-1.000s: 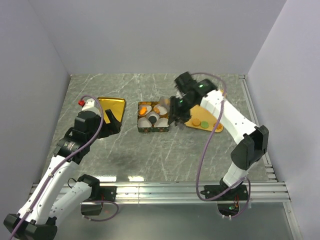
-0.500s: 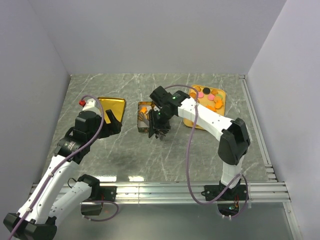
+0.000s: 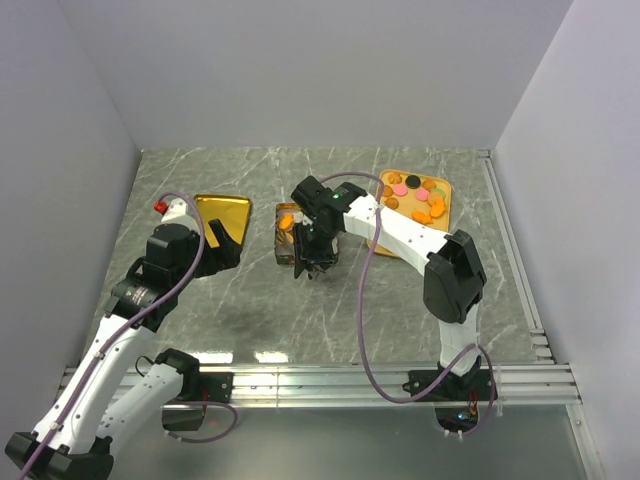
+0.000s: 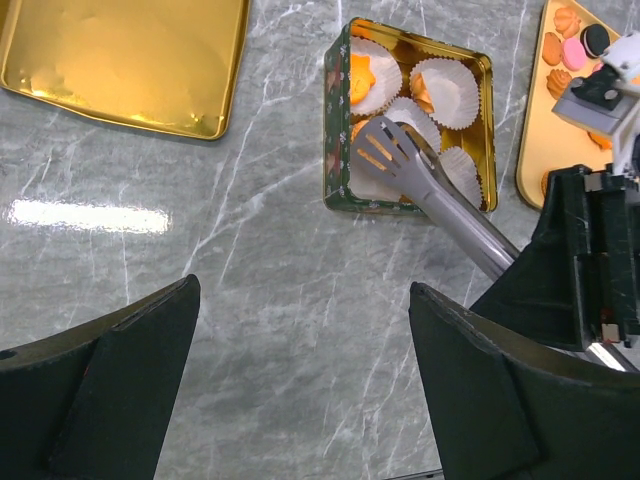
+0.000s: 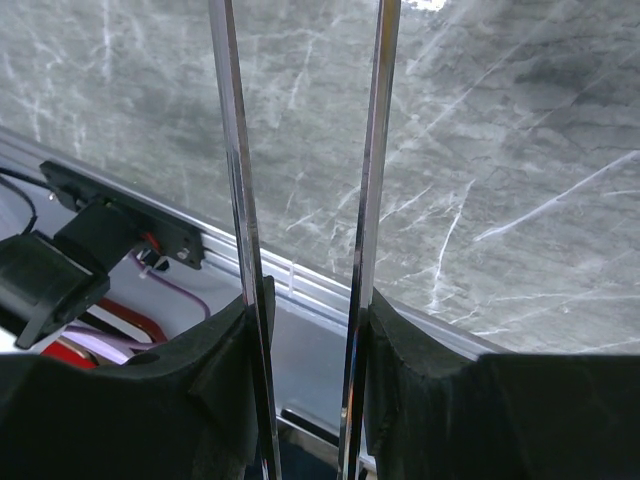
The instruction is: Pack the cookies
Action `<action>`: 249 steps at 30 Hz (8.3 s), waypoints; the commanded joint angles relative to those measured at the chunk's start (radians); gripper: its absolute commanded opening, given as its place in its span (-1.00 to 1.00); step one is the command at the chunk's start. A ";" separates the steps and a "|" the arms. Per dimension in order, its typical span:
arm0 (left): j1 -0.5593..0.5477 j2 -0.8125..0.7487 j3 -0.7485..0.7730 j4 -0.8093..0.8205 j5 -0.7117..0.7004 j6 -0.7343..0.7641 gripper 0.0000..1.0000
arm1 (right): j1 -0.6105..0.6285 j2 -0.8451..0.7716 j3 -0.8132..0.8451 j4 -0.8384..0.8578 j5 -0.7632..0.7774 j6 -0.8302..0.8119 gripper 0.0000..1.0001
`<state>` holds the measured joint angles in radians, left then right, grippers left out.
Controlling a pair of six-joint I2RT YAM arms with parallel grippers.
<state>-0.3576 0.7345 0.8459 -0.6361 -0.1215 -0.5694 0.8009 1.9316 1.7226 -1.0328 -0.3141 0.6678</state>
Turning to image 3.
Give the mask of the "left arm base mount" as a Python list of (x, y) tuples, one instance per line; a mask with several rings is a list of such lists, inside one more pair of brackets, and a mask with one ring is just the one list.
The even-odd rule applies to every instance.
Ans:
[(169, 432), (196, 432), (203, 426), (205, 414), (212, 402), (225, 405), (230, 402), (233, 373), (204, 373), (196, 357), (171, 348), (158, 354), (154, 363), (173, 367), (182, 376), (176, 402), (206, 402), (206, 405), (170, 407), (164, 410), (162, 426)]

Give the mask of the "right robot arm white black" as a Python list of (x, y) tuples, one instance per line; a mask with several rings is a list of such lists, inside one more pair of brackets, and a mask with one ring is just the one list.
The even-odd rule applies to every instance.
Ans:
[(294, 276), (335, 265), (341, 233), (391, 251), (421, 274), (423, 303), (439, 322), (441, 390), (452, 399), (471, 392), (480, 368), (477, 313), (487, 282), (472, 237), (423, 226), (350, 182), (331, 189), (309, 176), (291, 198), (303, 214), (293, 228)]

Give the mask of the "gold tin lid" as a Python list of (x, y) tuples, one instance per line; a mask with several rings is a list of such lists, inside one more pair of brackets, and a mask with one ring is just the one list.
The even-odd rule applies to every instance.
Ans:
[(194, 201), (205, 224), (206, 239), (211, 248), (219, 246), (219, 242), (209, 226), (213, 220), (219, 220), (237, 244), (244, 243), (251, 213), (251, 200), (248, 197), (197, 194), (194, 196)]

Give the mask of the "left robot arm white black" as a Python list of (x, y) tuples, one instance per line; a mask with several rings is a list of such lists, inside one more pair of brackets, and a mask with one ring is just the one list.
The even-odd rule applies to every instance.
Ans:
[(227, 408), (231, 375), (212, 386), (197, 358), (167, 349), (120, 399), (114, 397), (130, 364), (194, 278), (234, 268), (242, 247), (218, 219), (208, 229), (176, 222), (158, 225), (146, 251), (111, 290), (91, 348), (64, 392), (29, 432), (16, 432), (5, 453), (23, 479), (106, 479), (117, 451), (157, 409), (189, 405), (199, 414), (209, 406)]

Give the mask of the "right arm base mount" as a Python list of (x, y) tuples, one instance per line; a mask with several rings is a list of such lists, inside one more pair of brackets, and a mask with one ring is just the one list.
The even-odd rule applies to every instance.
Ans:
[[(408, 381), (402, 385), (402, 390), (415, 396), (434, 383), (439, 374), (440, 371), (436, 370), (410, 370)], [(489, 371), (479, 369), (462, 377), (449, 373), (428, 395), (420, 399), (420, 402), (488, 402), (497, 398), (498, 394), (492, 386)]]

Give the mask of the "green cookie tin box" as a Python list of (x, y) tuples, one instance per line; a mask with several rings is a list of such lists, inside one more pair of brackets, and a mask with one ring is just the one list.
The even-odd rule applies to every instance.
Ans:
[[(296, 220), (295, 225), (289, 232), (283, 232), (278, 228), (280, 218), (286, 213), (292, 213)], [(291, 266), (295, 263), (294, 227), (297, 224), (301, 224), (303, 219), (304, 215), (296, 203), (279, 203), (276, 205), (274, 254), (278, 265)]]

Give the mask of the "orange shaped cookie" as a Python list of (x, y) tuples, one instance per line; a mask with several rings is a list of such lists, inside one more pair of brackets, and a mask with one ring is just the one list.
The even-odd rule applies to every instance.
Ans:
[(292, 230), (295, 223), (295, 216), (292, 213), (286, 213), (280, 218), (278, 228), (283, 232), (289, 232)]

